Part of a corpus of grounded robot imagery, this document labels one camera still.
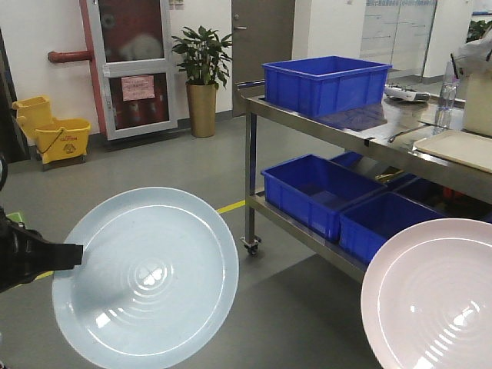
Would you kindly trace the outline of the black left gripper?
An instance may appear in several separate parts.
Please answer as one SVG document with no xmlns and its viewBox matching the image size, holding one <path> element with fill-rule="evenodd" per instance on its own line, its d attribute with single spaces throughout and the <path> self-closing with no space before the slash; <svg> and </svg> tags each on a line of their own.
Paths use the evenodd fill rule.
<svg viewBox="0 0 492 369">
<path fill-rule="evenodd" d="M 81 244 L 41 241 L 38 231 L 1 215 L 1 292 L 33 282 L 43 271 L 71 270 L 82 263 Z M 36 263 L 32 247 L 36 245 Z"/>
</svg>

